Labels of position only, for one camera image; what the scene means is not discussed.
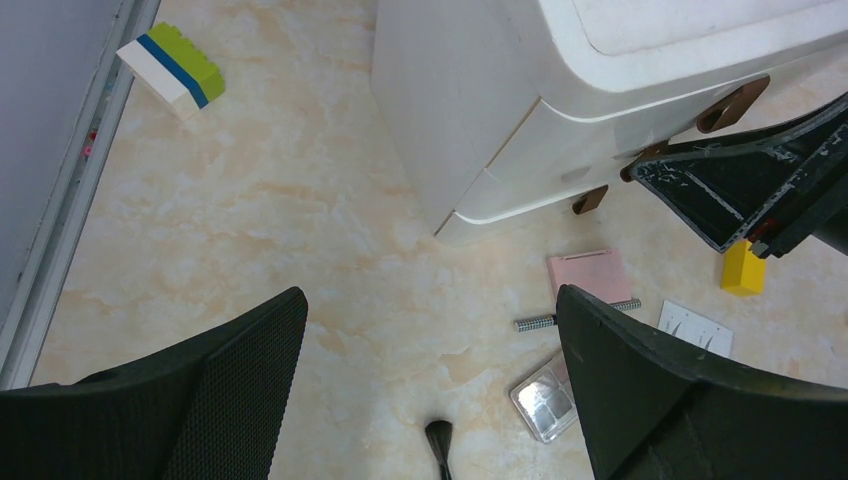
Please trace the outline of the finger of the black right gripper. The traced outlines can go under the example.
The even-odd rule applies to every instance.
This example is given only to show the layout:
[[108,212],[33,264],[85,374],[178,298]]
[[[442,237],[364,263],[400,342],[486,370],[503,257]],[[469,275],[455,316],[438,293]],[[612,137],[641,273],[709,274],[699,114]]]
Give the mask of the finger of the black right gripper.
[[813,236],[847,250],[847,97],[767,128],[642,156],[629,178],[714,250],[788,253]]

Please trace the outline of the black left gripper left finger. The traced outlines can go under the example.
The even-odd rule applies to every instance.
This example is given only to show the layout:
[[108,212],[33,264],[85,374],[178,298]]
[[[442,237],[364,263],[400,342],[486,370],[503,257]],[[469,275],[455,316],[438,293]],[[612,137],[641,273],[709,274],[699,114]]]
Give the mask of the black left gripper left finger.
[[1,395],[5,479],[264,479],[307,324],[292,287],[68,385]]

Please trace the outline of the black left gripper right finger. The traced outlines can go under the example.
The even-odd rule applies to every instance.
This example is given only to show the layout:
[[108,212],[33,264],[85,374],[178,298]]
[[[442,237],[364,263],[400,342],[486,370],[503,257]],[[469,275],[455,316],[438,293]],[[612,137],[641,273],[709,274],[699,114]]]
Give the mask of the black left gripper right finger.
[[558,330],[598,479],[843,479],[847,393],[711,353],[565,285]]

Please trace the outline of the brown eyeshadow palette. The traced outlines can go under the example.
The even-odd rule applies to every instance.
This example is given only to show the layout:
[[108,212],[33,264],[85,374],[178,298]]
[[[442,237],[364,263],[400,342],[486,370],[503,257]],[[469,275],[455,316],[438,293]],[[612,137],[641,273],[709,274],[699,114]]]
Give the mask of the brown eyeshadow palette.
[[516,385],[509,397],[534,438],[550,444],[578,420],[562,351]]

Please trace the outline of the pink compact case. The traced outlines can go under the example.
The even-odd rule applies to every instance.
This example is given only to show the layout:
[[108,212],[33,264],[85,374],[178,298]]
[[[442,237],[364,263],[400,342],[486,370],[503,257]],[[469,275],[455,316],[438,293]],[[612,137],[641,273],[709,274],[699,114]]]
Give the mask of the pink compact case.
[[632,298],[624,262],[617,249],[552,256],[546,263],[554,299],[563,285],[575,285],[608,304]]

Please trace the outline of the white plastic drawer organizer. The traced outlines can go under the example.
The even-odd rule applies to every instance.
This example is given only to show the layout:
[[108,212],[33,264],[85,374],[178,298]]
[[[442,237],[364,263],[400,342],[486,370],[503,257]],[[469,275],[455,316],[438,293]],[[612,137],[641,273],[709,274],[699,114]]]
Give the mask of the white plastic drawer organizer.
[[382,1],[371,87],[431,234],[461,245],[846,51],[843,1]]

